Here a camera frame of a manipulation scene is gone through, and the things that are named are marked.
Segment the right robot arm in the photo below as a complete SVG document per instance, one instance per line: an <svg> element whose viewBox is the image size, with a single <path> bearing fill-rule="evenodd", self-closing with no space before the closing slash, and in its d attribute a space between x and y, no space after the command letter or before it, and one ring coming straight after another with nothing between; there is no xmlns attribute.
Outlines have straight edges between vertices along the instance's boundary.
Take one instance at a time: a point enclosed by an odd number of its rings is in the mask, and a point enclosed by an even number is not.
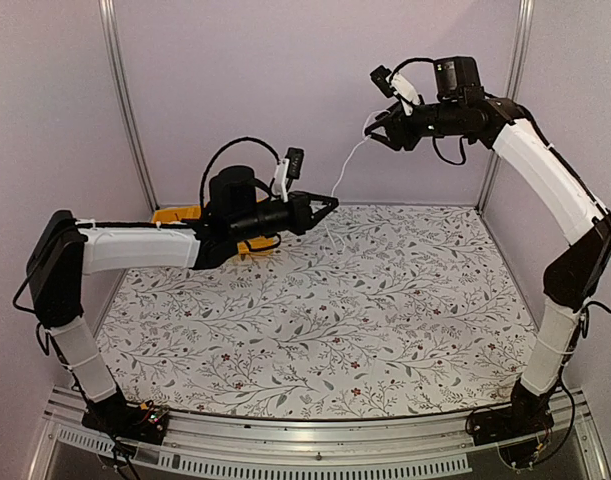
<svg viewBox="0 0 611 480"><path fill-rule="evenodd" d="M433 69L434 103L425 102L401 73L419 62ZM485 90L474 58L407 59L394 69L377 67L370 79L396 102L365 128L368 138L394 151L411 151L423 138L456 136L461 145L481 143L523 177L568 243L544 272L545 310L537 343L502 415L506 432L522 436L539 422L561 384L564 364L587 331L593 295L611 262L611 210L547 141L526 107Z"/></svg>

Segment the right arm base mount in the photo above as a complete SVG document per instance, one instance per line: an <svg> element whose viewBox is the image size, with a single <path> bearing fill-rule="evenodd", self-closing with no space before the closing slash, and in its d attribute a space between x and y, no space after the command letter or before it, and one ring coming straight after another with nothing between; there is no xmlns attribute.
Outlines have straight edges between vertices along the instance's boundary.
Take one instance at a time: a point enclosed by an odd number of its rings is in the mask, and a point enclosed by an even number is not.
<svg viewBox="0 0 611 480"><path fill-rule="evenodd" d="M465 421L475 446L495 444L501 461L513 470L532 468L549 446L554 419L548 406L536 412L521 406L479 407Z"/></svg>

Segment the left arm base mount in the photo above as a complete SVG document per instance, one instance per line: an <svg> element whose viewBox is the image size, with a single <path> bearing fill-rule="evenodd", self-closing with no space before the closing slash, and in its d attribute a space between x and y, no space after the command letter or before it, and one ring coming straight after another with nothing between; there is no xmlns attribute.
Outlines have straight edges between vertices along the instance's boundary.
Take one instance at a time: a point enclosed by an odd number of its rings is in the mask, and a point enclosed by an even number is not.
<svg viewBox="0 0 611 480"><path fill-rule="evenodd" d="M135 404L116 393L100 402L89 401L82 419L88 429L153 445L161 445L169 424L170 409L151 400Z"/></svg>

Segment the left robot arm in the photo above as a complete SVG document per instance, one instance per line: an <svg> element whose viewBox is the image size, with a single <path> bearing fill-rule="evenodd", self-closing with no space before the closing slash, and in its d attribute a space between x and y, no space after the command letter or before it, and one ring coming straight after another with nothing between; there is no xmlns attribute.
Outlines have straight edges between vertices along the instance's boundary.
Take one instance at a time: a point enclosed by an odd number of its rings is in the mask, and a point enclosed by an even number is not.
<svg viewBox="0 0 611 480"><path fill-rule="evenodd" d="M133 426L133 412L83 319L82 278L103 271L152 267L211 270L238 246L289 231L303 235L338 207L335 197L267 186L252 168L221 170L209 182L209 202L197 219L172 223L84 222L68 210L50 218L27 263L24 288L31 313L49 332L66 367L95 404L96 419L113 434Z"/></svg>

